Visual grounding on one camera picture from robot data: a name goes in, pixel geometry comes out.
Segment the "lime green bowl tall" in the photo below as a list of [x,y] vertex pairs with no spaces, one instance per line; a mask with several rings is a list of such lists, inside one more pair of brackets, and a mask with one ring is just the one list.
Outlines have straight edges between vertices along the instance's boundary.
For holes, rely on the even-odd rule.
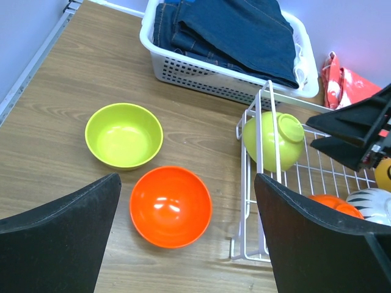
[[[305,131],[300,121],[293,115],[276,112],[277,137],[279,139],[280,168],[288,170],[300,158],[304,150]],[[242,130],[244,145],[250,157],[257,160],[256,118],[251,118]],[[261,138],[263,150],[263,167],[269,172],[276,172],[276,148],[273,130],[272,112],[261,115]]]

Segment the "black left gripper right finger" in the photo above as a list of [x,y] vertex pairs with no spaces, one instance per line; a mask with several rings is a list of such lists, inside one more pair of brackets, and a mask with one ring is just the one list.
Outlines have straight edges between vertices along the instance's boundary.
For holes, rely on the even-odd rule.
[[257,174],[279,292],[390,292],[390,227],[331,209]]

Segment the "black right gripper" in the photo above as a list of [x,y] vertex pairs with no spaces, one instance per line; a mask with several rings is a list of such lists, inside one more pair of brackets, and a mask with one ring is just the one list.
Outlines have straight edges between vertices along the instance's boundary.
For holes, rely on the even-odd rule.
[[358,103],[312,116],[306,125],[330,135],[313,140],[312,148],[356,172],[376,168],[390,157],[390,86]]

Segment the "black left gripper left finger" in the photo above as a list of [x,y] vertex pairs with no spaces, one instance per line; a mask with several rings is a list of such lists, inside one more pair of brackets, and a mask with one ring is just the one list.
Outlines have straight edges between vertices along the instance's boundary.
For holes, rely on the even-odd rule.
[[93,292],[121,188],[111,173],[1,219],[1,292]]

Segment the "lime green bowl shallow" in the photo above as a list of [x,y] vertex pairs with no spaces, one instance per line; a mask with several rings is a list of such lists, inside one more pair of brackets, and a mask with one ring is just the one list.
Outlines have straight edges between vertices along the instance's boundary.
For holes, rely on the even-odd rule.
[[132,103],[114,103],[88,120],[84,138],[92,155],[118,170],[132,170],[150,162],[160,151],[163,127],[148,109]]

